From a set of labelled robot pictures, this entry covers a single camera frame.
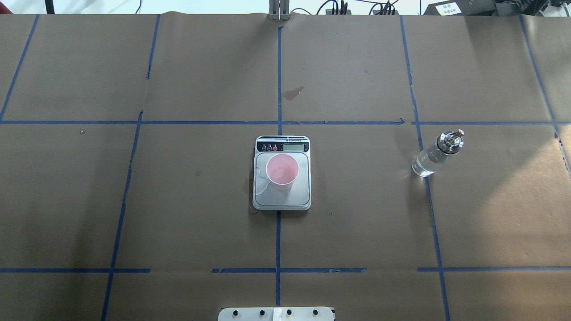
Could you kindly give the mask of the pink plastic cup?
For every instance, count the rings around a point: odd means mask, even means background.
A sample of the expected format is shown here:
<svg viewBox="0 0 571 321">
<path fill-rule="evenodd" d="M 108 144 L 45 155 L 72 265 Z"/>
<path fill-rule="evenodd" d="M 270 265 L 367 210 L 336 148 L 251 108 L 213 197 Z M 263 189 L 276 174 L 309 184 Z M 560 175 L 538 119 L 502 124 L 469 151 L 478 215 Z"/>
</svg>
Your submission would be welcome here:
<svg viewBox="0 0 571 321">
<path fill-rule="evenodd" d="M 290 190 L 298 177 L 298 161 L 290 154 L 273 155 L 266 164 L 270 183 L 281 191 Z"/>
</svg>

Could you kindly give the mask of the glass sauce dispenser bottle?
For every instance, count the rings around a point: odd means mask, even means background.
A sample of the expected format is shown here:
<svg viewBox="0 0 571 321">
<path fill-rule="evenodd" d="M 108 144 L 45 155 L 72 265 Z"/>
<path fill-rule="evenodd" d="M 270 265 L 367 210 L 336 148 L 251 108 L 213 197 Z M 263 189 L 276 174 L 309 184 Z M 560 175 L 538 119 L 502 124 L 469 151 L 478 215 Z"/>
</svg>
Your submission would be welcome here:
<svg viewBox="0 0 571 321">
<path fill-rule="evenodd" d="M 429 177 L 439 171 L 464 145 L 464 130 L 442 132 L 414 159 L 411 168 L 420 177 Z"/>
</svg>

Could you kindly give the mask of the digital kitchen scale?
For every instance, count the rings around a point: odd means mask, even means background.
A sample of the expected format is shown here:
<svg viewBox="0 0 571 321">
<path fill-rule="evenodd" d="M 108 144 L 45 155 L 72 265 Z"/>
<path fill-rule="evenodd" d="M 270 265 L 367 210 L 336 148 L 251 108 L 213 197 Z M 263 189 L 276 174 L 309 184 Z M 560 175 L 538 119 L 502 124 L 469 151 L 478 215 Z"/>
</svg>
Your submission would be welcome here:
<svg viewBox="0 0 571 321">
<path fill-rule="evenodd" d="M 312 205 L 310 139 L 259 136 L 253 158 L 252 204 L 257 210 L 306 211 Z"/>
</svg>

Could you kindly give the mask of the aluminium frame post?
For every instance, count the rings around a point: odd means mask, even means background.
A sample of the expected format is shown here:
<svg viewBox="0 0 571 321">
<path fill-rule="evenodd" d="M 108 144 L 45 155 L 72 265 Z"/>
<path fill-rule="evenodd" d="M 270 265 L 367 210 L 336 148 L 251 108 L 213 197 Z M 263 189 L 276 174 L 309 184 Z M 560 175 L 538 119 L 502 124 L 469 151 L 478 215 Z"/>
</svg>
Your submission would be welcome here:
<svg viewBox="0 0 571 321">
<path fill-rule="evenodd" d="M 289 0 L 269 0 L 270 21 L 288 21 L 291 18 L 290 1 Z"/>
</svg>

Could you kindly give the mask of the white pedestal column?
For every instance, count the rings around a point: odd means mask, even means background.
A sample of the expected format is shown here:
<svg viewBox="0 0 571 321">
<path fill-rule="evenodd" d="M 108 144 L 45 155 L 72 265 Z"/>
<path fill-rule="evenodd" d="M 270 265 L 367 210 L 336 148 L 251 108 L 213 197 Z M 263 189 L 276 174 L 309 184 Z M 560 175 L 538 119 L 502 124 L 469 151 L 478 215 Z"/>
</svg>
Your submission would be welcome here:
<svg viewBox="0 0 571 321">
<path fill-rule="evenodd" d="M 334 308 L 308 307 L 232 307 L 224 308 L 219 321 L 335 321 Z"/>
</svg>

